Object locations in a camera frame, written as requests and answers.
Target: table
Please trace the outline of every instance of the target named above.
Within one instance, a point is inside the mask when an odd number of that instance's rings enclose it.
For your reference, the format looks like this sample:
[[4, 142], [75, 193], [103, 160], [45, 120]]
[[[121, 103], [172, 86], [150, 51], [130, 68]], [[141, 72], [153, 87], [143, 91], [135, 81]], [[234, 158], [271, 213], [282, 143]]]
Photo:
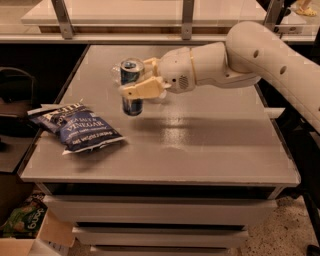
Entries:
[[[182, 22], [182, 0], [65, 0], [65, 4], [77, 33], [179, 33]], [[262, 23], [264, 17], [255, 0], [197, 0], [193, 33], [230, 29], [239, 20]], [[39, 26], [44, 33], [59, 31], [50, 0], [41, 1], [21, 21]]]
[[276, 207], [283, 188], [300, 182], [254, 86], [201, 86], [145, 100], [138, 117], [122, 112], [112, 66], [173, 48], [92, 45], [62, 103], [83, 99], [125, 142], [62, 155], [63, 145], [45, 132], [21, 175], [48, 194], [49, 208], [74, 222], [74, 234], [97, 255], [194, 248], [226, 255]]

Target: tabletop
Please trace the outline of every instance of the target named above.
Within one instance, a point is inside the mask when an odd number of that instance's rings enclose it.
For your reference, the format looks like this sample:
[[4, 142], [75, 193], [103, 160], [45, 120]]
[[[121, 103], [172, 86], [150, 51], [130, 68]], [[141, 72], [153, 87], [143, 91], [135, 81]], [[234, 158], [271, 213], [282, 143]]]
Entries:
[[125, 141], [62, 155], [58, 138], [44, 132], [22, 179], [33, 182], [131, 184], [253, 184], [296, 186], [288, 158], [254, 86], [201, 86], [184, 94], [144, 100], [127, 116], [110, 70], [128, 57], [161, 57], [177, 46], [93, 45], [62, 103], [81, 99]]

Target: drawer cabinet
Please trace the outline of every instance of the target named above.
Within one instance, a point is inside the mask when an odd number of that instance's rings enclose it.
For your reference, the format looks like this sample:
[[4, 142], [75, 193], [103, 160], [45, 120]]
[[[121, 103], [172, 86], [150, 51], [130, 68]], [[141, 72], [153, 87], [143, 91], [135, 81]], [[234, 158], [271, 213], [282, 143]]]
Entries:
[[252, 225], [276, 208], [273, 200], [46, 196], [58, 218], [69, 222]]
[[226, 256], [229, 250], [211, 248], [163, 248], [163, 247], [91, 247], [94, 256]]
[[247, 231], [190, 228], [98, 228], [75, 227], [73, 234], [83, 244], [117, 246], [161, 246], [236, 248], [248, 237]]

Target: can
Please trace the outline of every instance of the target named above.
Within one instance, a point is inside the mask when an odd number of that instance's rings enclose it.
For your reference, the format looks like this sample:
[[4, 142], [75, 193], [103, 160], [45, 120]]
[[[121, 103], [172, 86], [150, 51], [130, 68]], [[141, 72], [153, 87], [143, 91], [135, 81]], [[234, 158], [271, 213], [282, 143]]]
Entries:
[[[144, 64], [139, 59], [129, 58], [121, 62], [121, 85], [137, 82], [144, 75]], [[122, 109], [129, 116], [137, 116], [142, 112], [143, 100], [128, 100], [122, 97]]]

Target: cardboard box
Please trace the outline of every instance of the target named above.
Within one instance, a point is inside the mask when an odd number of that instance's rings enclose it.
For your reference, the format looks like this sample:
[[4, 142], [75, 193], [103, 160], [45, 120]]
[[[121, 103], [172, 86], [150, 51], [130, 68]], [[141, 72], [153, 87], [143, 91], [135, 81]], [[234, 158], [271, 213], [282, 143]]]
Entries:
[[35, 239], [0, 239], [0, 254], [6, 256], [59, 256], [65, 255], [66, 248], [72, 247], [75, 237], [72, 234], [73, 224], [61, 222], [47, 211], [39, 233]]

